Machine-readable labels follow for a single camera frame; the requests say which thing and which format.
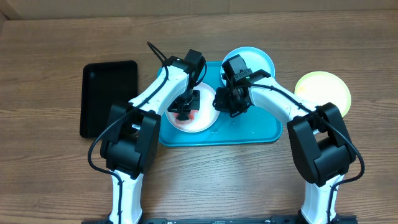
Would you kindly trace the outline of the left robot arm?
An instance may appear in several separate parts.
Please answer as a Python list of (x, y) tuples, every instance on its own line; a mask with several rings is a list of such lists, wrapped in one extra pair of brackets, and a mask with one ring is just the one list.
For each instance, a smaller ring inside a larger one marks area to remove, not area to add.
[(141, 189), (144, 173), (157, 152), (161, 117), (172, 112), (187, 121), (200, 109), (200, 92), (195, 89), (206, 65), (202, 53), (189, 50), (185, 58), (166, 58), (161, 73), (139, 96), (111, 106), (106, 129), (97, 138), (104, 173), (113, 181), (113, 208), (107, 223), (139, 223), (142, 218)]

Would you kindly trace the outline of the white plate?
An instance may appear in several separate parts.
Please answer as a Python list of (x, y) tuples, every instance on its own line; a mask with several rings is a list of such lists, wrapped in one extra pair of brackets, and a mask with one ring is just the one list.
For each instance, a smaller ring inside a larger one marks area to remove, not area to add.
[(200, 83), (194, 88), (200, 91), (200, 109), (191, 121), (178, 121), (175, 113), (166, 112), (166, 117), (177, 129), (186, 133), (197, 133), (208, 129), (218, 118), (219, 111), (213, 107), (216, 92), (206, 83)]

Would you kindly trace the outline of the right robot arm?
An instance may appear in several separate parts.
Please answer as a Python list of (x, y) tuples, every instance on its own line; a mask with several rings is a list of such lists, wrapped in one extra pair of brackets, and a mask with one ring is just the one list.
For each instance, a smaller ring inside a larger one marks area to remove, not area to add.
[(340, 223), (336, 193), (357, 154), (338, 107), (305, 101), (279, 85), (269, 72), (252, 71), (239, 54), (223, 60), (221, 78), (225, 86), (216, 90), (215, 110), (234, 118), (255, 106), (286, 124), (294, 164), (306, 181), (298, 220)]

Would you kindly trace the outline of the yellow-green plate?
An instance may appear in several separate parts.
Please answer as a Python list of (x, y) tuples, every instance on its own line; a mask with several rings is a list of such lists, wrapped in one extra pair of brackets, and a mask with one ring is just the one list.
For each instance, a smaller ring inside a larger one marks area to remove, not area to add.
[(351, 93), (345, 82), (330, 72), (314, 71), (304, 75), (294, 93), (318, 105), (333, 103), (344, 117), (351, 107)]

